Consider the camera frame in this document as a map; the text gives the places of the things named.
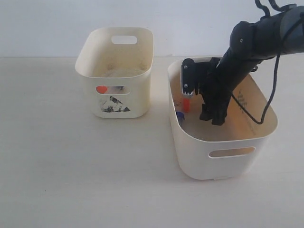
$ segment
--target orange object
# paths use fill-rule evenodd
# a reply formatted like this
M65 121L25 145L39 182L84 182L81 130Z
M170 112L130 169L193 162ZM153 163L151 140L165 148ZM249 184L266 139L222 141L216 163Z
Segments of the orange object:
M100 94L105 94L108 88L106 86L97 86L96 91Z
M183 110L185 113L188 113L190 111L190 99L188 98L183 99Z

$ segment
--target large storage bin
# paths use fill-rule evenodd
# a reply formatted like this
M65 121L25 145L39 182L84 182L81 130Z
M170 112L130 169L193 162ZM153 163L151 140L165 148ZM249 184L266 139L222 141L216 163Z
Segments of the large storage bin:
M210 58L194 58L196 62ZM264 143L277 127L277 116L269 107L265 123L254 123L232 99L223 126L199 120L200 95L190 100L190 111L180 126L176 112L182 112L181 73L182 60L168 68L170 121L175 148L181 169L198 180L225 179L247 172L263 149ZM248 75L234 90L234 95L257 119L267 103L266 98Z
M150 107L153 34L145 28L101 28L75 64L89 109L102 118L136 118Z

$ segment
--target robotic arm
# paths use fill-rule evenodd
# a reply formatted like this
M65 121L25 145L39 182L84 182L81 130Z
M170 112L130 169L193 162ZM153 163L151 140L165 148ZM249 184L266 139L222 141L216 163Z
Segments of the robotic arm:
M256 124L262 124L275 93L280 56L304 52L304 6L290 4L278 7L275 0L269 0L272 8L280 12L271 16L269 9L260 0L255 1L265 16L256 23L238 23L231 33L230 47L222 58L214 57L203 63L195 63L187 58L182 63L182 93L185 97L193 96L193 92L202 95L204 104L200 119L212 120L213 125L225 122L231 98ZM277 59L273 92L261 121L257 121L242 107L232 91L250 72L257 71L257 65L274 57Z

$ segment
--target cream plastic bin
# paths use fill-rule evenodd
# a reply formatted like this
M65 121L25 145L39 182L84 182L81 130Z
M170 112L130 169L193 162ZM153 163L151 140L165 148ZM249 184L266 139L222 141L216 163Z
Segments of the cream plastic bin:
M136 118L150 107L153 34L145 28L101 28L87 38L75 64L91 112Z
M194 58L195 62L211 58ZM263 125L254 123L232 99L224 125L214 126L211 121L199 119L201 95L190 100L190 111L180 126L176 112L182 112L180 73L182 60L168 68L170 121L178 162L181 169L198 180L225 179L246 173L252 167L278 121L269 107ZM267 103L266 98L248 75L234 90L240 103L257 119Z

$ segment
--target plastic basket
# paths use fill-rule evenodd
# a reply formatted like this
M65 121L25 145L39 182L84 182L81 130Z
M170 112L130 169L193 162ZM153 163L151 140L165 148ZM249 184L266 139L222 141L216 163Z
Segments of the plastic basket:
M203 62L210 58L194 60ZM181 64L182 60L168 68L170 121L181 169L198 180L225 179L248 172L277 127L274 110L269 107L265 123L258 125L231 100L224 125L215 126L211 121L199 120L203 100L198 95L190 99L190 111L184 113L185 120L180 125L177 112L183 112ZM238 85L234 95L253 116L261 116L267 100L251 75Z
M93 31L75 64L92 113L102 118L144 115L150 107L152 62L153 34L149 30Z

